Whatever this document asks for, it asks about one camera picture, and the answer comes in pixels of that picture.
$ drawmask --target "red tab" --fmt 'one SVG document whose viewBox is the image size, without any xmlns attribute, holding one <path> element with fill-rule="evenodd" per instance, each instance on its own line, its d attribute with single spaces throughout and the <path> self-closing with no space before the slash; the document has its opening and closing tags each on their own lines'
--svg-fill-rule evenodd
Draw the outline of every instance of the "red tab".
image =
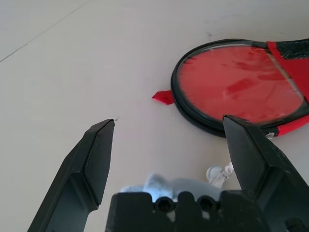
<svg viewBox="0 0 309 232">
<path fill-rule="evenodd" d="M 153 99 L 164 103 L 165 105 L 171 105 L 174 103 L 172 91 L 160 91 L 153 95 Z"/>
<path fill-rule="evenodd" d="M 309 58 L 302 59 L 284 59 L 277 50 L 276 42 L 267 42 L 267 46 L 276 61 L 294 80 L 299 90 L 309 101 Z"/>
<path fill-rule="evenodd" d="M 278 136 L 287 134 L 291 131 L 294 131 L 304 125 L 306 125 L 309 122 L 309 115 L 301 117 L 293 122 L 289 122 L 287 124 L 283 124 L 278 126 L 279 134 Z"/>
</svg>

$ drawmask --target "clear plastic cover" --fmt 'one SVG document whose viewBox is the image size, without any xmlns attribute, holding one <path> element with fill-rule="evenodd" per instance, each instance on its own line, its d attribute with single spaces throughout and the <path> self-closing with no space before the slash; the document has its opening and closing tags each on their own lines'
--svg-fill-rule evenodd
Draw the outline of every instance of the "clear plastic cover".
<svg viewBox="0 0 309 232">
<path fill-rule="evenodd" d="M 266 124 L 307 108 L 292 79 L 263 48 L 243 44 L 204 48 L 177 71 L 187 101 L 208 117 L 231 114 Z"/>
</svg>

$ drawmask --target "black plastic part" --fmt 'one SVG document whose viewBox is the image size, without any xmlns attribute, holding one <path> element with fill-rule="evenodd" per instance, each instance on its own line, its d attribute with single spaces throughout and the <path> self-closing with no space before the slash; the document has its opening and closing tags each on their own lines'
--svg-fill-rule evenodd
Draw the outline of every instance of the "black plastic part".
<svg viewBox="0 0 309 232">
<path fill-rule="evenodd" d="M 157 210 L 148 193 L 112 197 L 106 232 L 270 232 L 254 197 L 224 191 L 220 208 L 204 210 L 189 192 L 182 192 L 173 212 Z"/>
<path fill-rule="evenodd" d="M 309 187 L 297 170 L 260 128 L 234 116 L 224 116 L 228 149 L 239 184 L 257 199 L 272 231 L 297 217 L 309 226 Z"/>
<path fill-rule="evenodd" d="M 193 56 L 200 54 L 201 52 L 205 52 L 205 49 L 208 49 L 208 48 L 214 49 L 217 46 L 221 46 L 221 45 L 235 45 L 235 44 L 259 47 L 259 48 L 265 49 L 266 52 L 270 53 L 270 51 L 268 50 L 267 44 L 264 42 L 257 42 L 257 41 L 251 41 L 251 40 L 243 40 L 243 39 L 218 40 L 218 41 L 214 41 L 211 43 L 203 44 L 187 52 L 176 64 L 176 67 L 171 77 L 171 91 L 172 91 L 175 105 L 177 109 L 180 111 L 180 113 L 193 125 L 197 126 L 198 128 L 210 134 L 220 136 L 220 137 L 225 137 L 225 130 L 222 125 L 222 122 L 202 113 L 201 111 L 196 109 L 191 104 L 191 102 L 186 98 L 186 96 L 182 93 L 178 80 L 177 80 L 178 69 L 183 62 L 185 62 L 186 60 L 189 60 Z M 260 129 L 262 130 L 264 135 L 267 135 L 269 133 L 274 133 L 274 137 L 276 137 L 279 135 L 279 130 L 277 126 L 292 122 L 298 118 L 308 115 L 309 108 L 307 106 L 308 106 L 308 103 L 306 100 L 304 100 L 302 106 L 299 107 L 299 110 L 295 111 L 290 116 L 283 118 L 277 122 L 271 122 L 266 125 L 260 125 Z"/>
<path fill-rule="evenodd" d="M 97 210 L 111 162 L 114 121 L 93 125 L 62 162 L 28 232 L 82 232 Z"/>
</svg>

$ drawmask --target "white floor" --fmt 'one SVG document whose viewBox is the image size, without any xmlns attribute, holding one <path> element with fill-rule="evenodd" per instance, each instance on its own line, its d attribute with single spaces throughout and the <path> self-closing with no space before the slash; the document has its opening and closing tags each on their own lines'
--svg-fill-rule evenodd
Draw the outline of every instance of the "white floor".
<svg viewBox="0 0 309 232">
<path fill-rule="evenodd" d="M 0 230 L 26 231 L 64 157 L 92 125 L 117 118 L 103 203 L 151 172 L 205 179 L 225 139 L 151 99 L 200 44 L 309 37 L 308 0 L 0 1 Z M 309 183 L 309 125 L 273 142 Z M 226 188 L 239 188 L 235 177 Z"/>
</svg>

